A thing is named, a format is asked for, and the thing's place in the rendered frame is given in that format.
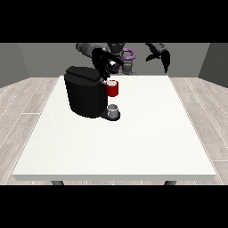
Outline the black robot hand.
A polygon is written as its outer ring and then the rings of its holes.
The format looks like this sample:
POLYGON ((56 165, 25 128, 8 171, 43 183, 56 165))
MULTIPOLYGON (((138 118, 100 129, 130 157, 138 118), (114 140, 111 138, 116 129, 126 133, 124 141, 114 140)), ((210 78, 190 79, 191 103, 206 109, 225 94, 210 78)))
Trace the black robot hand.
POLYGON ((159 53, 153 53, 150 54, 145 60, 146 61, 151 61, 153 59, 161 59, 161 62, 163 64, 164 67, 164 71, 167 72, 170 62, 171 62, 171 55, 170 52, 168 50, 164 50, 162 52, 159 53))
POLYGON ((106 81, 111 74, 114 74, 114 69, 110 64, 111 61, 114 61, 121 66, 124 65, 124 62, 112 53, 103 51, 101 48, 95 48, 92 50, 92 63, 99 71, 100 76, 104 81, 106 81))

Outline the red pod holder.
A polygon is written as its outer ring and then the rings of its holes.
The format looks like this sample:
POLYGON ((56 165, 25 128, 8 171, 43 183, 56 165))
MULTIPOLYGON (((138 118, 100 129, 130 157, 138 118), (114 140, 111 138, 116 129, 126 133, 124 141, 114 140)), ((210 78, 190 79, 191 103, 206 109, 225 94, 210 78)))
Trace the red pod holder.
POLYGON ((118 81, 110 80, 106 82, 107 95, 109 97, 115 97, 118 95, 118 81))

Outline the black coffee machine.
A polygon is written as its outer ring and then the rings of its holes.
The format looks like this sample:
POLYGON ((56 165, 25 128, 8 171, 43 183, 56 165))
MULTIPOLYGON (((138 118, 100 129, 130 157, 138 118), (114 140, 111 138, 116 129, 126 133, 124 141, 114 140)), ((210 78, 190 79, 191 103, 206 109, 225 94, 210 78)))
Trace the black coffee machine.
POLYGON ((97 69, 71 66, 66 70, 64 81, 73 112, 84 118, 120 119, 119 110, 111 113, 108 109, 107 86, 97 69))

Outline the small grey cup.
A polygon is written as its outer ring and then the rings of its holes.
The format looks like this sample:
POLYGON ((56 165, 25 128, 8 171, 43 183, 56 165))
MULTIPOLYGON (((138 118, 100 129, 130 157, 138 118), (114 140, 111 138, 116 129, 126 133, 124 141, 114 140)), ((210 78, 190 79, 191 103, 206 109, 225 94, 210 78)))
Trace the small grey cup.
POLYGON ((109 118, 116 118, 118 116, 118 106, 116 104, 110 104, 107 107, 107 111, 109 118))

